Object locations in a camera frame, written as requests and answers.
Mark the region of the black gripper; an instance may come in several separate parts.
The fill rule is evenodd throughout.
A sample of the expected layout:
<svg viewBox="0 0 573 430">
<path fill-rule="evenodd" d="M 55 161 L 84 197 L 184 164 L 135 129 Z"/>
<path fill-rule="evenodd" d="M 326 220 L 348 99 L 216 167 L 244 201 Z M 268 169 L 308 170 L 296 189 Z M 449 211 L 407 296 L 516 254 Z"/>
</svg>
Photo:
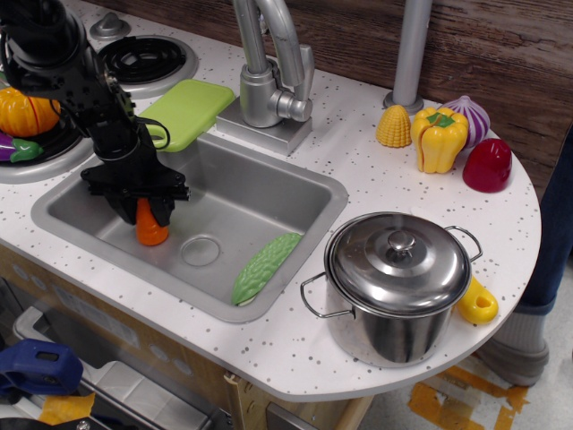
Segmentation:
<svg viewBox="0 0 573 430">
<path fill-rule="evenodd" d="M 154 154 L 105 160 L 85 168 L 81 179 L 89 184 L 92 194 L 105 196 L 116 214 L 130 225 L 136 224 L 136 198 L 150 198 L 151 213 L 161 227 L 170 224 L 174 200 L 189 198 L 185 176 L 163 165 Z"/>
</svg>

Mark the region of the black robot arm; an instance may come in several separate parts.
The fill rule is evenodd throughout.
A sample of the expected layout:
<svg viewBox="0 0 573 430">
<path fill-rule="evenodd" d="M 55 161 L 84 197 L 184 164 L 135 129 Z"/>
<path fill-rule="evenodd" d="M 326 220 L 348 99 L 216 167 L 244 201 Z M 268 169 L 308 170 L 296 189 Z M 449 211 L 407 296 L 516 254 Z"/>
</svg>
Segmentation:
<svg viewBox="0 0 573 430">
<path fill-rule="evenodd" d="M 81 20 L 59 1 L 1 3 L 1 61 L 23 94 L 56 100 L 93 143 L 100 165 L 82 171 L 90 193 L 107 199 L 127 223 L 148 200 L 161 227 L 189 189 L 183 174 L 164 166 L 134 105 L 89 43 Z"/>
</svg>

